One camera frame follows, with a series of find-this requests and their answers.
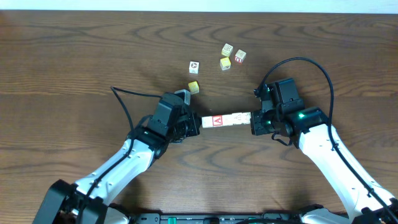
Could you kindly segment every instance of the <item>small dice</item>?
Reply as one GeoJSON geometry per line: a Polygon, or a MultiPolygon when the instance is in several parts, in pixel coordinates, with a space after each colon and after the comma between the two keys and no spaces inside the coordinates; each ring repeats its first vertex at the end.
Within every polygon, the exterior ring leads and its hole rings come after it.
{"type": "Polygon", "coordinates": [[[234,49],[234,47],[232,47],[231,45],[225,44],[221,51],[221,54],[224,55],[225,57],[229,57],[231,55],[233,49],[234,49]]]}
{"type": "Polygon", "coordinates": [[[235,61],[238,63],[243,63],[244,58],[246,58],[246,52],[243,50],[238,50],[235,55],[235,61]]]}
{"type": "Polygon", "coordinates": [[[189,87],[189,91],[191,92],[191,94],[199,93],[198,82],[194,81],[194,82],[188,83],[188,87],[189,87]]]}
{"type": "Polygon", "coordinates": [[[220,66],[221,66],[222,71],[227,70],[227,69],[231,68],[231,61],[229,60],[228,57],[222,58],[220,60],[220,66]]]}
{"type": "Polygon", "coordinates": [[[189,73],[197,74],[199,71],[199,62],[191,62],[189,64],[189,73]]]}

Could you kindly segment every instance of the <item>white backdrop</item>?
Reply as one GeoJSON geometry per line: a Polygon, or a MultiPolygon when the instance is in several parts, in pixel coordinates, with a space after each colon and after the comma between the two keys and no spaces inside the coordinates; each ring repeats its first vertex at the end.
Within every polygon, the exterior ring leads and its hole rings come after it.
{"type": "Polygon", "coordinates": [[[398,0],[0,0],[0,9],[397,14],[398,0]]]}

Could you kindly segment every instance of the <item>cube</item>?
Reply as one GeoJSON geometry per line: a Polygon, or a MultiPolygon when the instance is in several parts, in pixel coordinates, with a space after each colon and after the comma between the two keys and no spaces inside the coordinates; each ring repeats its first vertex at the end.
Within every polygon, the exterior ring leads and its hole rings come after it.
{"type": "Polygon", "coordinates": [[[188,83],[188,87],[189,87],[189,91],[191,92],[191,94],[199,93],[198,82],[194,81],[194,82],[188,83]]]}
{"type": "Polygon", "coordinates": [[[221,54],[224,55],[225,57],[229,57],[231,55],[233,49],[234,49],[233,46],[231,46],[229,44],[225,44],[221,51],[221,54]]]}
{"type": "Polygon", "coordinates": [[[189,64],[189,73],[197,74],[199,71],[199,62],[191,62],[189,64]]]}
{"type": "Polygon", "coordinates": [[[239,49],[238,52],[236,52],[235,61],[238,63],[242,63],[244,58],[246,58],[246,52],[239,49]]]}
{"type": "Polygon", "coordinates": [[[231,61],[229,60],[228,57],[222,58],[220,60],[220,66],[221,66],[222,71],[227,70],[227,69],[231,68],[231,61]]]}

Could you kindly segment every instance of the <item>white wall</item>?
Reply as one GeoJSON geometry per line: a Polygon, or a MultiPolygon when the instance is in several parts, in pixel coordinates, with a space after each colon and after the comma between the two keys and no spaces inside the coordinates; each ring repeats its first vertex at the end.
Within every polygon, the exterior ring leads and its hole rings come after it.
{"type": "Polygon", "coordinates": [[[397,14],[398,0],[0,0],[0,9],[397,14]]]}

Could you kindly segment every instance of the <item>wooden table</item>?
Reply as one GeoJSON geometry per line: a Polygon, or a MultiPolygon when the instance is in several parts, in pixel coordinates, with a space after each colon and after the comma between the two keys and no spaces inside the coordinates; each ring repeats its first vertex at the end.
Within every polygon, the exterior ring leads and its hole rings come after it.
{"type": "MultiPolygon", "coordinates": [[[[335,87],[333,124],[367,171],[398,195],[398,16],[3,11],[0,13],[0,223],[28,223],[58,179],[95,170],[129,126],[109,86],[163,94],[197,80],[202,116],[253,111],[252,93],[275,63],[310,57],[335,87]],[[248,53],[221,71],[225,43],[248,53]],[[188,73],[189,61],[199,74],[188,73]]],[[[324,76],[290,62],[307,106],[328,111],[324,76]]],[[[156,99],[122,96],[134,121],[156,99]]],[[[117,198],[130,211],[263,212],[320,203],[343,212],[321,172],[294,147],[250,126],[202,129],[172,145],[117,198]]]]}

